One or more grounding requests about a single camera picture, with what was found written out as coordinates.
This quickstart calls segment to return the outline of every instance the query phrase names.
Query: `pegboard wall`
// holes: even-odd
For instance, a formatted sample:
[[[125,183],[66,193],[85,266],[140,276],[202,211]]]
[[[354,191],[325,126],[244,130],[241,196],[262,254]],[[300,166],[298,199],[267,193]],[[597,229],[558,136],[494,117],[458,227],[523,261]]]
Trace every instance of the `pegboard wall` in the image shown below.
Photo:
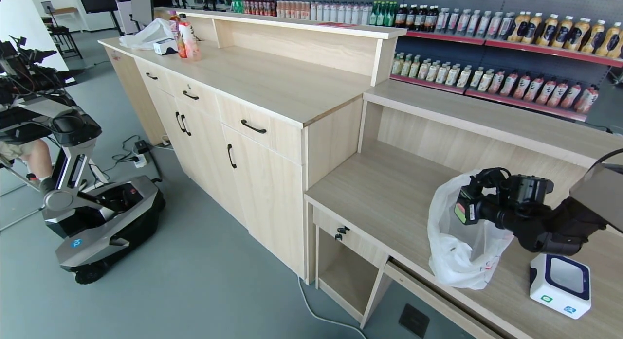
[[[337,2],[372,2],[374,0],[327,0]],[[606,29],[614,22],[623,21],[623,0],[392,0],[406,4],[436,4],[450,9],[470,8],[484,11],[516,12],[532,11],[543,13],[545,20],[551,13],[559,15],[559,20],[565,16],[573,16],[574,21],[580,17],[591,18],[592,22],[598,19],[606,21]],[[590,84],[600,85],[607,76],[609,67],[582,60],[554,57],[551,55],[526,53],[509,49],[499,49],[488,46],[474,46],[429,40],[424,38],[401,37],[396,46],[397,51],[420,54],[423,58],[461,63],[462,66],[471,64],[474,67],[483,66],[485,69],[494,68],[512,71],[531,71],[532,75],[539,73],[547,77],[555,76],[558,80],[568,79],[570,82],[581,82],[583,86]]]

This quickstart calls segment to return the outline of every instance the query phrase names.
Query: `white cable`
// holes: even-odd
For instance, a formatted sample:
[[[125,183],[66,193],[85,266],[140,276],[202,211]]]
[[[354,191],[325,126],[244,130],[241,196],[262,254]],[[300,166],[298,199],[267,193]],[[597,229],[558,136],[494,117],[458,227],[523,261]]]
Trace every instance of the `white cable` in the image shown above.
[[[298,288],[301,290],[301,295],[303,295],[303,300],[305,301],[305,306],[307,306],[307,310],[310,311],[311,315],[316,317],[317,319],[319,319],[320,321],[325,321],[325,322],[329,322],[329,323],[333,323],[334,325],[338,325],[338,326],[345,326],[346,328],[351,328],[352,330],[356,330],[357,333],[360,333],[361,336],[363,337],[363,339],[367,339],[366,335],[361,332],[361,330],[359,328],[357,328],[356,326],[351,326],[351,325],[347,325],[345,323],[341,323],[341,322],[337,322],[337,321],[332,321],[329,319],[324,319],[323,317],[320,317],[318,315],[316,315],[313,311],[312,308],[310,307],[310,304],[307,302],[307,297],[305,297],[305,292],[303,292],[303,286],[301,285],[301,280],[298,278],[298,276],[296,277],[296,282],[298,283]]]

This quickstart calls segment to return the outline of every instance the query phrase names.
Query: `white plastic bag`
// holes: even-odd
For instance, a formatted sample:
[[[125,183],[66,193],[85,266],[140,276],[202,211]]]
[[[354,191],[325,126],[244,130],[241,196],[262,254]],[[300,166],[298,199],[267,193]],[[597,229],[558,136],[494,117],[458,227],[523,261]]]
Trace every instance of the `white plastic bag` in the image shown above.
[[[499,230],[487,220],[465,226],[454,214],[461,186],[468,185],[474,170],[441,185],[430,203],[429,266],[441,284],[456,288],[485,288],[513,233]]]
[[[145,29],[135,35],[124,35],[119,38],[119,43],[123,47],[135,50],[153,50],[154,42],[173,38],[173,32],[169,22],[162,18],[155,18]]]

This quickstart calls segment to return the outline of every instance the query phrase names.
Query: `white wall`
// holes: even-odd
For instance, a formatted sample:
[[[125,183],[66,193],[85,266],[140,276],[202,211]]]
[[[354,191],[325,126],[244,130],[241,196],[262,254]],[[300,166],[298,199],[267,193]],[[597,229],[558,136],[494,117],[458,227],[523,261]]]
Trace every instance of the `white wall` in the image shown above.
[[[33,0],[0,1],[0,40],[12,41],[9,35],[26,38],[26,48],[48,51],[56,49]],[[59,53],[47,57],[41,64],[45,67],[66,71],[67,64]]]

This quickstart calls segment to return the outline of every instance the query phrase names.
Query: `black drawer handle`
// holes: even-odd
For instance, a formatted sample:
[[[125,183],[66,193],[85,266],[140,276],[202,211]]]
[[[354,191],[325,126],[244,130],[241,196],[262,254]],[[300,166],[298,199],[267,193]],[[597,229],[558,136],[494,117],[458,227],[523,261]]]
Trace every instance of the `black drawer handle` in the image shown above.
[[[240,121],[240,124],[243,124],[244,126],[248,127],[249,129],[255,130],[255,131],[259,132],[259,133],[266,133],[266,129],[265,128],[263,128],[263,129],[254,128],[253,126],[247,124],[247,120],[245,120],[245,119],[242,119]]]
[[[191,131],[189,131],[189,130],[188,130],[188,128],[186,127],[186,122],[185,122],[185,120],[186,120],[186,115],[185,115],[185,114],[182,114],[181,119],[182,119],[182,125],[184,125],[184,132],[185,132],[188,136],[193,136],[193,134],[191,133]]]
[[[186,90],[183,90],[182,93],[184,93],[184,96],[188,97],[188,98],[193,98],[194,100],[198,100],[199,96],[191,96],[188,94],[188,92],[186,92]]]
[[[182,130],[183,133],[186,133],[186,129],[182,128],[182,124],[180,122],[180,113],[178,111],[175,112],[175,119],[178,120],[178,126],[180,127],[180,130]]]
[[[229,163],[232,165],[232,168],[236,169],[238,166],[236,166],[236,164],[234,164],[234,162],[232,161],[232,146],[231,146],[231,144],[227,145],[227,155],[229,155]]]

